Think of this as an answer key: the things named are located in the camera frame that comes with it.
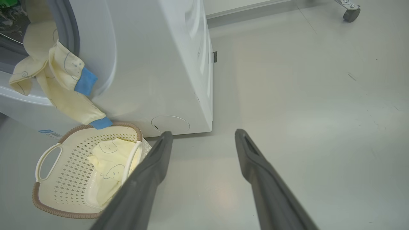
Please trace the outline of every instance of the plastic laundry basket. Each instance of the plastic laundry basket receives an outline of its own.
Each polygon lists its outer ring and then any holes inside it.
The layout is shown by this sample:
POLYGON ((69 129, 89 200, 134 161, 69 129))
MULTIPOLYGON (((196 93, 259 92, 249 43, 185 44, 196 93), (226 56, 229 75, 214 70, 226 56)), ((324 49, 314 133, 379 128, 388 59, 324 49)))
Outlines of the plastic laundry basket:
POLYGON ((34 205, 51 214, 76 218, 94 219, 99 217, 103 207, 96 207, 92 202, 95 195, 94 180, 96 174, 93 165, 87 157, 99 142, 120 138, 135 142, 124 169, 122 183, 130 174, 134 155, 142 148, 139 163, 147 155, 151 146, 142 137, 138 127, 128 123, 114 123, 102 130, 96 130, 91 125, 82 125, 65 134, 61 140, 50 147, 40 158, 36 167, 36 183, 33 189, 34 205), (46 178, 40 177, 41 165, 47 155, 55 148, 60 148, 53 167, 46 178))

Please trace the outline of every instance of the wheel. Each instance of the wheel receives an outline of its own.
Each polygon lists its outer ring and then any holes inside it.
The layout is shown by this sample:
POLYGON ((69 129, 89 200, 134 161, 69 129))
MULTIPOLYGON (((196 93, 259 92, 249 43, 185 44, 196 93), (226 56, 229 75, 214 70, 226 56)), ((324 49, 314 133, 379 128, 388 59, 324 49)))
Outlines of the wheel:
POLYGON ((344 20, 351 23, 357 19, 359 13, 361 12, 361 9, 356 9, 356 10, 346 10, 344 14, 344 20))

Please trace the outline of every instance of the washing machine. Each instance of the washing machine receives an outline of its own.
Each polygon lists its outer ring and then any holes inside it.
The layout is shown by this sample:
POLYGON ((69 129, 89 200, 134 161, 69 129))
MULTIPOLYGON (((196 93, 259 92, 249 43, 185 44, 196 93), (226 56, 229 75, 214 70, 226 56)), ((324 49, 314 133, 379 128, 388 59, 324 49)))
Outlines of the washing machine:
POLYGON ((112 121, 134 123, 144 137, 211 131, 213 50, 201 0, 19 4, 20 22, 0 34, 1 113, 56 139, 80 125, 59 112, 35 80, 28 96, 8 83, 27 56, 25 10, 44 10, 41 15, 57 25, 59 41, 98 77, 90 100, 112 121))

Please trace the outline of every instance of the metal bracket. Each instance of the metal bracket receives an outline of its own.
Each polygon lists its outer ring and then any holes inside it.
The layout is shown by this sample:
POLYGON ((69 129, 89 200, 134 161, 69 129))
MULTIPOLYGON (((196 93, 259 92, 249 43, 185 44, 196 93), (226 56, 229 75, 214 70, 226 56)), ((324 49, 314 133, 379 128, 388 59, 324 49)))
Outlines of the metal bracket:
POLYGON ((213 63, 217 62, 217 51, 213 52, 213 63))
POLYGON ((350 0, 335 0, 335 1, 347 10, 357 10, 361 7, 360 5, 354 4, 350 0))

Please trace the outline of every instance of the floor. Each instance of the floor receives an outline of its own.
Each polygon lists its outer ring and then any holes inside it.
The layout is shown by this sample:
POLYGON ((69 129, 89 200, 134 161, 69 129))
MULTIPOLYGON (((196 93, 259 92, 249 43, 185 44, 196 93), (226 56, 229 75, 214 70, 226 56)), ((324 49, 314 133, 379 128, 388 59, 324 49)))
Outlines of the floor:
MULTIPOLYGON (((237 128, 320 229, 407 229, 409 2, 355 2, 362 11, 351 24, 331 0, 209 23, 218 51, 213 131, 175 137, 149 230, 259 228, 238 164, 237 128)), ((36 162, 53 143, 11 119, 0 127, 6 229, 92 225, 31 203, 36 162)))

